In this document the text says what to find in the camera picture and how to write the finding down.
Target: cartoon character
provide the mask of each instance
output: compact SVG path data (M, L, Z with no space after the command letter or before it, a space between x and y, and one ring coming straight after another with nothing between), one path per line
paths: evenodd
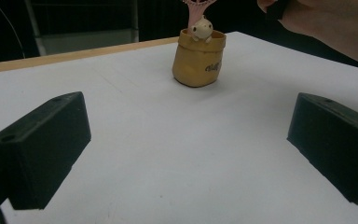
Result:
M202 15L202 18L199 21L197 21L194 25L191 26L191 32L193 33L193 39L195 41L205 39L205 42L209 43L212 39L212 31L212 23L208 21L204 15Z

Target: white table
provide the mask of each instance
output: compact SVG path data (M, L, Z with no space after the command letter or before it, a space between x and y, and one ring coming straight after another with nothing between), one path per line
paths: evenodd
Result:
M83 91L92 139L45 210L24 223L358 224L287 140L301 91L358 111L358 68L227 35L214 84L172 77L176 44L0 72L0 130Z

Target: screw hole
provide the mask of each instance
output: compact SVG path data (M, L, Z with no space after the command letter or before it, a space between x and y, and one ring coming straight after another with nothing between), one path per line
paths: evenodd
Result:
M8 136L5 136L2 138L2 142L8 142L10 140L13 140L14 138L16 138L16 135L14 134L11 134L11 135L8 135Z

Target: finger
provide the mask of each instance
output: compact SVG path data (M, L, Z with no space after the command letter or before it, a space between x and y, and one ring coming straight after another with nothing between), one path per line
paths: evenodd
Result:
M276 0L257 0L258 6L263 10L265 13L267 13L267 7L274 4Z

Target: wooden table edge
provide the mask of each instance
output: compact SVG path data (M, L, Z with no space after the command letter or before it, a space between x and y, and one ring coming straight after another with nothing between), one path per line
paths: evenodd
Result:
M165 45L177 42L178 37L163 38L157 40L149 40L144 42L130 43L124 45L117 45L112 47L100 48L100 49L85 49L80 51L53 54L48 56L34 57L28 59L14 60L8 62L0 62L0 72L34 67L38 65L67 62L76 59L83 59L88 57L100 56L105 54L117 53L127 50L144 49L149 47L155 47L158 45Z

